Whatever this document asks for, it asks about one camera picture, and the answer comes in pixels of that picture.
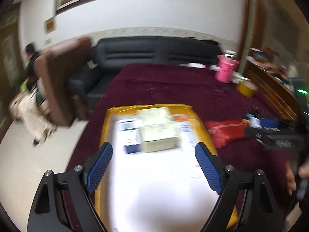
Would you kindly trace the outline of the person right hand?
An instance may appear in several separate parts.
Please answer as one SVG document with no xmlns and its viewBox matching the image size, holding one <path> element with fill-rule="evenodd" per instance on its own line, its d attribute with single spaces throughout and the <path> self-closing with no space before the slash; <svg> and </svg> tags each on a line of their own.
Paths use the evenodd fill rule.
<svg viewBox="0 0 309 232">
<path fill-rule="evenodd" d="M 296 190 L 296 181 L 295 181 L 295 173 L 293 172 L 291 168 L 291 162 L 287 161 L 285 163 L 285 168 L 286 168 L 286 179 L 287 179 L 287 188 L 288 188 L 288 193 L 290 196 L 292 193 Z M 298 170 L 298 174 L 300 178 L 302 179 L 308 179 L 309 176 L 309 164 L 308 160 L 300 166 Z"/>
</svg>

